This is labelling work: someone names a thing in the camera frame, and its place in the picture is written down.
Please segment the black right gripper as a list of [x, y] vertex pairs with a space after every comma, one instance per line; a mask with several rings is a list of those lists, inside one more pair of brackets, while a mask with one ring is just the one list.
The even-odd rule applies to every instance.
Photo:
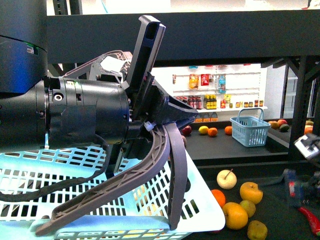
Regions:
[[286, 168], [276, 179], [260, 183], [260, 187], [282, 185], [286, 201], [289, 206], [299, 208], [303, 205], [320, 207], [320, 172], [314, 174], [306, 181], [301, 181], [296, 171]]

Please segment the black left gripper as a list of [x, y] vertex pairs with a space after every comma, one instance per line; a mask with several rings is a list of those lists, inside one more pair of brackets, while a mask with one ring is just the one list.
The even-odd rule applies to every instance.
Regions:
[[140, 29], [124, 80], [107, 71], [95, 79], [63, 79], [63, 146], [73, 148], [120, 144], [136, 138], [143, 117], [157, 125], [176, 123], [178, 129], [193, 123], [198, 111], [168, 94], [151, 75], [166, 27], [151, 15], [139, 17]]

